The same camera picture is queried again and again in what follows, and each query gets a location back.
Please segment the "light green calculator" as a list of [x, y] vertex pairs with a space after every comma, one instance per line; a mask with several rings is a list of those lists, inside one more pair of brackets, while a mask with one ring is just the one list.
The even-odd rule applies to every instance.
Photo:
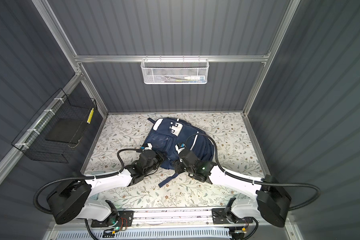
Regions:
[[105, 171], [94, 171], [94, 172], [85, 173], [85, 176], [97, 176], [97, 175], [103, 175], [105, 173], [106, 173]]

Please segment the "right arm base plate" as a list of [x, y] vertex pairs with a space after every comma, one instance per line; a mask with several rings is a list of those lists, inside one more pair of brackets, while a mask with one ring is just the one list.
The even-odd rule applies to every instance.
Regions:
[[215, 225], [223, 225], [223, 224], [244, 224], [248, 225], [253, 223], [253, 219], [251, 217], [245, 217], [239, 219], [232, 213], [226, 213], [225, 208], [214, 208], [211, 209], [213, 223]]

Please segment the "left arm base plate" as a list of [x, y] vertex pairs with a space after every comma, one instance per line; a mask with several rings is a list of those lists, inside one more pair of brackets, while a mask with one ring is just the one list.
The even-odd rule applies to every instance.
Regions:
[[91, 223], [92, 228], [127, 228], [132, 225], [134, 219], [134, 211], [120, 211], [111, 213], [104, 221], [99, 222], [93, 220]]

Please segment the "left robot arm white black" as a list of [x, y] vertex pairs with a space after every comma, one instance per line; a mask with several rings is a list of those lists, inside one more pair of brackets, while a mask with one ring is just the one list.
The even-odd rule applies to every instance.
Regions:
[[92, 197], [141, 182], [167, 159], [167, 155], [160, 151], [136, 151], [140, 153], [139, 159], [124, 166], [120, 172], [88, 175], [85, 180], [74, 178], [62, 181], [47, 197], [55, 222], [63, 225], [75, 219], [91, 219], [110, 227], [120, 224], [122, 217], [111, 201], [94, 200]]

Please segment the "navy blue student backpack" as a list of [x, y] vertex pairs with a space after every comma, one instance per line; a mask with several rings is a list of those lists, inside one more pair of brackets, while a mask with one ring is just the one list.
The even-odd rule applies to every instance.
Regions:
[[[148, 118], [148, 121], [153, 123], [153, 127], [141, 149], [165, 153], [165, 160], [161, 164], [161, 168], [175, 170], [174, 161], [179, 159], [179, 153], [183, 149], [191, 150], [202, 161], [213, 161], [216, 151], [215, 142], [210, 140], [203, 130], [180, 119], [153, 120]], [[162, 181], [159, 187], [163, 187], [178, 175], [180, 174], [175, 172], [174, 175]]]

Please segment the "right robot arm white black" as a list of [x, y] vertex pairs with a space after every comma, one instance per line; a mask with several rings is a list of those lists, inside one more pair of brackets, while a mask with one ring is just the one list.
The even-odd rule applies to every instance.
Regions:
[[177, 150], [179, 160], [175, 161], [175, 169], [179, 173], [187, 172], [189, 177], [203, 183], [223, 186], [242, 193], [248, 199], [229, 200], [224, 214], [230, 223], [238, 223], [245, 218], [261, 218], [269, 224], [283, 228], [285, 226], [291, 197], [281, 187], [261, 186], [255, 181], [261, 178], [239, 174], [249, 182], [230, 177], [232, 171], [221, 171], [219, 166], [212, 162], [201, 161], [194, 152], [187, 148]]

